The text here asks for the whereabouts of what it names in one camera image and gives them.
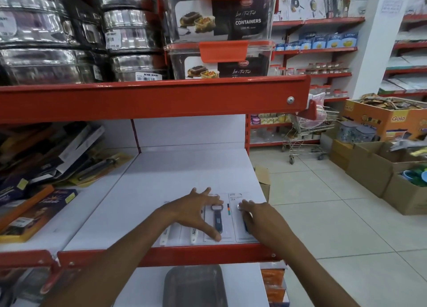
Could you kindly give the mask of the stack of steel tins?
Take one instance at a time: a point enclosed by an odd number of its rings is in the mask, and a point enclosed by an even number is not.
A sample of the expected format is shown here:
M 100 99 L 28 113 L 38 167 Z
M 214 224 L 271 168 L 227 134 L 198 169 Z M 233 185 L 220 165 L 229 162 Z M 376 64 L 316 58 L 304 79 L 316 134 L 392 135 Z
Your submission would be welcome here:
M 153 0 L 0 0 L 0 86 L 164 81 Z

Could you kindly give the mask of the carded blue-handled bottle opener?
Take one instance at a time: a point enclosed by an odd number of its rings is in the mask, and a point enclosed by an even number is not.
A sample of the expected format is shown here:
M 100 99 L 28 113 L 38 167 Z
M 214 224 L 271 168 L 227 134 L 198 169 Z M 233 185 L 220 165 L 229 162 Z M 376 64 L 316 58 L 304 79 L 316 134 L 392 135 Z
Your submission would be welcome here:
M 226 192 L 219 194 L 222 205 L 208 204 L 204 208 L 204 221 L 221 235 L 222 242 L 235 242 L 230 199 Z

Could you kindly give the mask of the stack of orange packets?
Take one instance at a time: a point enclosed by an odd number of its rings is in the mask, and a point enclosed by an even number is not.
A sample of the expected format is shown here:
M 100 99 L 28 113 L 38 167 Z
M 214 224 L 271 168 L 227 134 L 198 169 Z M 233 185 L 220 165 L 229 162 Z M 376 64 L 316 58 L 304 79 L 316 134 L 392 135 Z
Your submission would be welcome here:
M 270 307 L 290 307 L 287 296 L 286 285 L 284 282 L 285 269 L 266 269 L 261 268 L 264 288 Z

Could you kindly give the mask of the white shelf with red edge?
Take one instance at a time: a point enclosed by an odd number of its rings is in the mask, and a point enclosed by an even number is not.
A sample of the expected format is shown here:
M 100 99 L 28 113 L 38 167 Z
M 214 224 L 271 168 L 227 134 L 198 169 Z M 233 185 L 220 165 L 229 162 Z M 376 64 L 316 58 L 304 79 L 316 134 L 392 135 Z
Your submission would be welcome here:
M 81 268 L 99 257 L 156 208 L 211 187 L 223 200 L 221 242 L 174 225 L 164 246 L 156 240 L 140 267 L 279 261 L 245 231 L 235 230 L 236 203 L 265 202 L 245 149 L 148 151 L 81 193 L 25 243 L 0 244 L 0 269 Z

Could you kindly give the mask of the pink and white bag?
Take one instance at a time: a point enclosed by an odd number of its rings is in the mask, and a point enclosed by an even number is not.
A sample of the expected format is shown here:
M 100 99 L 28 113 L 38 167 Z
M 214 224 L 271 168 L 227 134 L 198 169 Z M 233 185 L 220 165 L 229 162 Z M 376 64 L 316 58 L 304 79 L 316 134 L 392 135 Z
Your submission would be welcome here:
M 327 112 L 324 108 L 326 93 L 309 94 L 307 99 L 307 108 L 297 114 L 297 122 L 303 129 L 312 129 L 320 126 L 327 118 Z

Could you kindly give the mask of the red metal shelf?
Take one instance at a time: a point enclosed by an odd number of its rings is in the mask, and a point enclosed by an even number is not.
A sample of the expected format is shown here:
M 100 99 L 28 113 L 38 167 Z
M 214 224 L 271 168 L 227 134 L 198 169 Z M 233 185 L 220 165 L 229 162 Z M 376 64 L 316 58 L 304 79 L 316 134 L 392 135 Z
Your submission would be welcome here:
M 0 87 L 0 124 L 294 114 L 307 108 L 309 87 L 308 76 Z

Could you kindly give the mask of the white shelf back panel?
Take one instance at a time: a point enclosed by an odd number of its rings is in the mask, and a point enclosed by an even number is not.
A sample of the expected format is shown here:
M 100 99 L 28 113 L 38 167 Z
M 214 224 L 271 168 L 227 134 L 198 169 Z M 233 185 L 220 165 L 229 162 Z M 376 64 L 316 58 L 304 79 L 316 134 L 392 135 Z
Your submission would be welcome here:
M 98 120 L 106 148 L 148 151 L 245 148 L 245 115 Z

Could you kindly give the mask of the person's left hand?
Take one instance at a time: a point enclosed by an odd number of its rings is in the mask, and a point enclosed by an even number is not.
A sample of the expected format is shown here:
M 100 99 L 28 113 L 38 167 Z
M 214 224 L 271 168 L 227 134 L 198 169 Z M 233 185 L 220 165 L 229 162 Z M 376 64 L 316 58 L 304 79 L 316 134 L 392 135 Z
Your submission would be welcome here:
M 181 225 L 198 228 L 198 222 L 204 222 L 201 216 L 202 208 L 205 208 L 204 196 L 210 195 L 211 188 L 208 187 L 206 190 L 199 193 L 199 198 L 196 201 L 189 201 L 188 194 L 178 198 L 172 202 L 168 202 L 160 207 L 162 216 L 168 221 L 168 224 L 179 223 Z

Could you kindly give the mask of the row of small yellow boxes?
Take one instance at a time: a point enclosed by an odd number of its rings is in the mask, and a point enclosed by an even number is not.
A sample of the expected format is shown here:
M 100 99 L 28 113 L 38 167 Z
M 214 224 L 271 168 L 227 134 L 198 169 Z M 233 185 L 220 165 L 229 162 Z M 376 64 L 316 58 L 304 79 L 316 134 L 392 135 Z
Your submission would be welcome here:
M 291 115 L 285 113 L 250 114 L 251 125 L 291 124 Z

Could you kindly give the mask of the carded blue-handled kitchen tool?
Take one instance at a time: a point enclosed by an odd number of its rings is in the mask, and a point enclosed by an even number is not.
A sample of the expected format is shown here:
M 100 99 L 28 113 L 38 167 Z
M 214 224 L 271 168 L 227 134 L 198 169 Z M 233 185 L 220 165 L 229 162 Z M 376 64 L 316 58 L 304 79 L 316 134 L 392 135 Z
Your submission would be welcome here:
M 243 199 L 249 201 L 251 196 L 249 193 L 228 193 L 229 204 L 231 208 L 231 215 L 233 220 L 233 228 L 235 233 L 236 242 L 238 243 L 257 243 L 255 237 L 249 233 L 247 225 L 243 220 L 240 203 Z

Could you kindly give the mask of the small open cardboard box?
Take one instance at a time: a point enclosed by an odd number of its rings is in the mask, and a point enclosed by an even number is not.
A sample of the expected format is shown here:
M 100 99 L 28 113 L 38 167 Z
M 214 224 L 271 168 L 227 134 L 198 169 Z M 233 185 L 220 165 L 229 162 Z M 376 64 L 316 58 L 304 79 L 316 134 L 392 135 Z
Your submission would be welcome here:
M 263 166 L 255 166 L 254 172 L 256 174 L 257 180 L 259 181 L 260 187 L 268 203 L 270 201 L 270 188 L 271 188 L 271 179 L 269 169 Z

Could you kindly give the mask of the grey rectangular tray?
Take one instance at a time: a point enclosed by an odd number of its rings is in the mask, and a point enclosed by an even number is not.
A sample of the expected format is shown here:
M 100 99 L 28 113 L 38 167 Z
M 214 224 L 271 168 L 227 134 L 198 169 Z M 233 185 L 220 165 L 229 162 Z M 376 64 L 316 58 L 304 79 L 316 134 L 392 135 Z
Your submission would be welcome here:
M 164 279 L 162 307 L 228 307 L 221 266 L 172 267 Z

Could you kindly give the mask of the row of blue white boxes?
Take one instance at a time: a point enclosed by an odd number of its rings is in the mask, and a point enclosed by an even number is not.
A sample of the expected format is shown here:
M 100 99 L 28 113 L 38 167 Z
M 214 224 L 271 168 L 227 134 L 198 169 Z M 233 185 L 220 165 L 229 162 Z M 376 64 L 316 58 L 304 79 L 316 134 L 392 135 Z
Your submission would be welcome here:
M 357 46 L 358 32 L 318 34 L 315 32 L 300 34 L 299 39 L 286 43 L 284 50 L 336 49 Z

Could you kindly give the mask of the grey plastic storage containers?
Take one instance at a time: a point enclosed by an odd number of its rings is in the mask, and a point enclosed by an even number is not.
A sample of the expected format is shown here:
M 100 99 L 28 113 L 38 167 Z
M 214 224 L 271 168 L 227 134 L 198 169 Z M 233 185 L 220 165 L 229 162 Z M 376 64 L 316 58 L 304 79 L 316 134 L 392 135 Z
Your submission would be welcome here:
M 376 130 L 353 121 L 339 121 L 336 139 L 342 143 L 372 142 Z

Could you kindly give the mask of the red rack with white stacks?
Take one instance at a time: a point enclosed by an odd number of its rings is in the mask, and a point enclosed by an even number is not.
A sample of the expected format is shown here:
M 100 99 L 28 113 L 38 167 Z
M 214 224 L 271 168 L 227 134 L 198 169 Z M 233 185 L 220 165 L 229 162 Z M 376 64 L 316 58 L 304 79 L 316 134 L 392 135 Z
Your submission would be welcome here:
M 427 11 L 403 16 L 378 95 L 427 102 Z

